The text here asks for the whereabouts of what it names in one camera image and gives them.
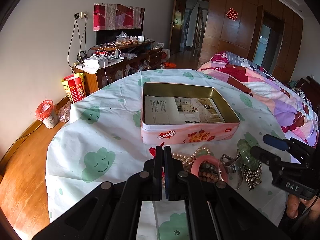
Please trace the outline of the person's right hand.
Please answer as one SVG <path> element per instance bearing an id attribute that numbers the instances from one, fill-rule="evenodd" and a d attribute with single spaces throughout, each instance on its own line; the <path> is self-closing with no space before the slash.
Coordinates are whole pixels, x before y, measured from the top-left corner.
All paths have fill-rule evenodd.
<path id="1" fill-rule="evenodd" d="M 313 197 L 312 200 L 304 200 L 300 199 L 292 194 L 289 194 L 287 199 L 287 211 L 286 214 L 291 218 L 295 219 L 298 216 L 298 206 L 300 203 L 303 203 L 306 207 L 310 207 L 315 201 L 316 197 Z M 312 222 L 315 222 L 319 218 L 320 210 L 319 210 L 319 198 L 317 198 L 316 202 L 310 208 L 309 219 Z"/>

